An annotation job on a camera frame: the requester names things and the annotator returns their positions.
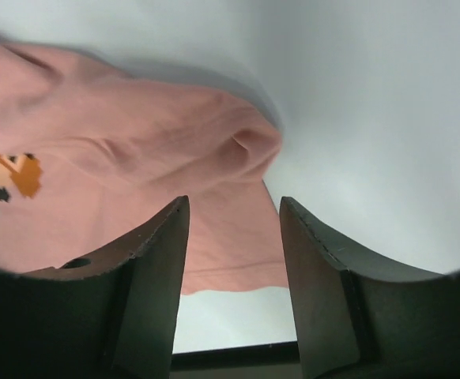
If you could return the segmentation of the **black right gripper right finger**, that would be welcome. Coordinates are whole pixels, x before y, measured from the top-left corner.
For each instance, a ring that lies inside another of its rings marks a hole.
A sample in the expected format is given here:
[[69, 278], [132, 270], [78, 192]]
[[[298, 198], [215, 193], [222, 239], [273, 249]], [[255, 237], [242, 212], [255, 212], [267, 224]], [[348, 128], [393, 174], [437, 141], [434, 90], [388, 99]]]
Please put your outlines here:
[[306, 378], [460, 378], [460, 270], [384, 257], [291, 197], [280, 206]]

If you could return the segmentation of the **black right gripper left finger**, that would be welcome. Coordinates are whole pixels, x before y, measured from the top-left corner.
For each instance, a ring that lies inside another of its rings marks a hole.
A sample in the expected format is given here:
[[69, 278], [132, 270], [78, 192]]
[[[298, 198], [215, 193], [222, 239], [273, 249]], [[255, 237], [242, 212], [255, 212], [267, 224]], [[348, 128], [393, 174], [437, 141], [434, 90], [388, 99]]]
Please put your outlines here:
[[61, 268], [0, 269], [0, 378], [166, 378], [190, 226], [177, 197]]

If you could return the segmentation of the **pink printed t shirt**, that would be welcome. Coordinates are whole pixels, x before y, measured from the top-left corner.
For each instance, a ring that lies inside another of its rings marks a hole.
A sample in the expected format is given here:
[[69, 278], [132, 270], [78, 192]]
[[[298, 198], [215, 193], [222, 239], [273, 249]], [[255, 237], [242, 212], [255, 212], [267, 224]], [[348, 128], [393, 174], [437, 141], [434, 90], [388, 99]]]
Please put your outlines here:
[[0, 268], [59, 268], [190, 200], [182, 292], [288, 284], [263, 181], [281, 135], [215, 88], [0, 43]]

